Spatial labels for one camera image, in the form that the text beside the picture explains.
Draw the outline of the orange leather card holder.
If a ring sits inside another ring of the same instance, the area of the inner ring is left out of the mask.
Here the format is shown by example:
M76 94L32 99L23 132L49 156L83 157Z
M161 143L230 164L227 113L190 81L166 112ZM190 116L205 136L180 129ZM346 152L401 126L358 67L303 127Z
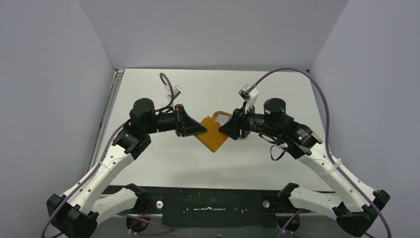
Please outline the orange leather card holder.
M201 121L207 132L195 135L195 137L206 146L211 152L215 153L228 139L227 135L218 131L221 125L212 120L212 116L207 116Z

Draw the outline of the orange plastic tray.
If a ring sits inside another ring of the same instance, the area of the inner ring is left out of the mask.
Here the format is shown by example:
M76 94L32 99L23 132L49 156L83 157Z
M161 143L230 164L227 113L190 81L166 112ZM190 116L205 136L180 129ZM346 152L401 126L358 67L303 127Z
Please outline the orange plastic tray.
M232 117L232 114L223 111L217 111L212 115L212 120L220 125L226 124Z

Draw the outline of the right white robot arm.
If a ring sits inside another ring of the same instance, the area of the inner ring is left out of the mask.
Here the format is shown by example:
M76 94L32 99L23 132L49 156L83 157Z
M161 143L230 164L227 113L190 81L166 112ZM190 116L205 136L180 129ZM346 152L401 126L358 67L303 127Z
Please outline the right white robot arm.
M287 115L282 99L265 101L262 114L254 109L235 109L219 131L234 140L257 133L310 168L333 190L329 195L289 183L279 193L278 204L283 211L297 208L323 214L349 235L360 238L390 199L386 191L375 190L353 175L310 127Z

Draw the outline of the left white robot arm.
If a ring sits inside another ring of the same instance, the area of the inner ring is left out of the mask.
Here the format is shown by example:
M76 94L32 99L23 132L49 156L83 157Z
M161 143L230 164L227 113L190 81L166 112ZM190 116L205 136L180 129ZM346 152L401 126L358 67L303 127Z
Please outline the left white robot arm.
M62 195L47 200L48 225L69 238L89 238L110 212L99 209L96 201L108 185L133 163L150 145L150 135L174 131L178 137L206 133L207 129L191 118L182 104L160 114L151 99L137 100L129 119L120 125L108 140L103 155L73 187Z

